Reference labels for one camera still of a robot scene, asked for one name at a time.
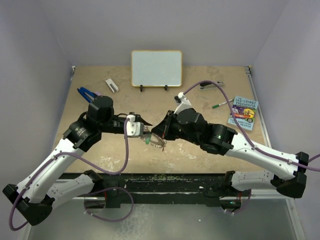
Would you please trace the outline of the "large metal key ring disc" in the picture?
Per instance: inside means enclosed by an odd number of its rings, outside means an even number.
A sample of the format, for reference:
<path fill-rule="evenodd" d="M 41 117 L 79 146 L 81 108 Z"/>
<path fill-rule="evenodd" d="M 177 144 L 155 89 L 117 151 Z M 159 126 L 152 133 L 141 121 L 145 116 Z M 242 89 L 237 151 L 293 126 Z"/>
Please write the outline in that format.
<path fill-rule="evenodd" d="M 163 146 L 166 147 L 166 144 L 167 144 L 166 140 L 161 139 L 160 137 L 158 137 L 157 135 L 151 132 L 144 134 L 143 136 L 140 137 L 140 139 L 146 144 L 145 140 L 147 137 L 151 137 L 151 141 L 147 145 L 151 145 L 152 147 L 159 148 L 159 149 L 162 149 Z"/>

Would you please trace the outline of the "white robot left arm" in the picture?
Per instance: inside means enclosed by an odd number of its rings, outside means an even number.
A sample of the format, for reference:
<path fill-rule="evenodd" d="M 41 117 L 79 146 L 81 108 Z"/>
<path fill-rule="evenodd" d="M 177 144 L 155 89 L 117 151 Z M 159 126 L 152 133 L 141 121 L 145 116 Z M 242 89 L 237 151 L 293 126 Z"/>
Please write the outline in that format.
<path fill-rule="evenodd" d="M 88 170 L 74 180 L 55 187 L 56 180 L 76 160 L 80 160 L 95 170 L 107 175 L 119 175 L 129 162 L 129 138 L 141 137 L 144 128 L 150 123 L 139 114 L 130 112 L 116 115 L 114 101 L 108 96 L 97 96 L 92 100 L 87 111 L 80 114 L 63 133 L 57 146 L 48 157 L 24 180 L 18 184 L 8 184 L 2 190 L 12 203 L 8 223 L 12 231 L 15 227 L 15 211 L 32 226 L 44 221 L 53 209 L 82 194 L 98 196 L 103 191 L 102 179 L 94 170 Z M 118 171 L 108 171 L 83 158 L 93 145 L 102 139 L 103 133 L 122 134 L 125 143 L 125 159 Z"/>

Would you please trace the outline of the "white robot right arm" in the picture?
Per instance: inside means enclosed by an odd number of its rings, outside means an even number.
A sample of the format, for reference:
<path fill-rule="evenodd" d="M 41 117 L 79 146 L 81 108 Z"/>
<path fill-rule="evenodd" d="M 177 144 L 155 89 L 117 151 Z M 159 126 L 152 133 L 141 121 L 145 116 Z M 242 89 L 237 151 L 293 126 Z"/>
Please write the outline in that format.
<path fill-rule="evenodd" d="M 207 122 L 193 108 L 175 114 L 172 110 L 151 132 L 167 141 L 182 139 L 199 146 L 203 151 L 247 161 L 263 168 L 261 172 L 233 172 L 232 178 L 222 183 L 228 196 L 238 191 L 267 188 L 299 199 L 306 188 L 309 155 L 305 152 L 284 153 L 249 140 L 235 129 L 223 124 Z"/>

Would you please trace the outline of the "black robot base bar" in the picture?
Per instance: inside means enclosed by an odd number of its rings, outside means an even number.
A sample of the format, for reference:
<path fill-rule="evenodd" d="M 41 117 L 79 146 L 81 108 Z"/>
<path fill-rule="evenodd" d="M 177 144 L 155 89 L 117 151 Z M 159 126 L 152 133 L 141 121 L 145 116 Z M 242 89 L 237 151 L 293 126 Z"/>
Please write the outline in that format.
<path fill-rule="evenodd" d="M 232 173 L 101 173 L 86 197 L 104 197 L 107 208 L 122 204 L 205 205 L 239 209 L 249 190 L 232 187 Z"/>

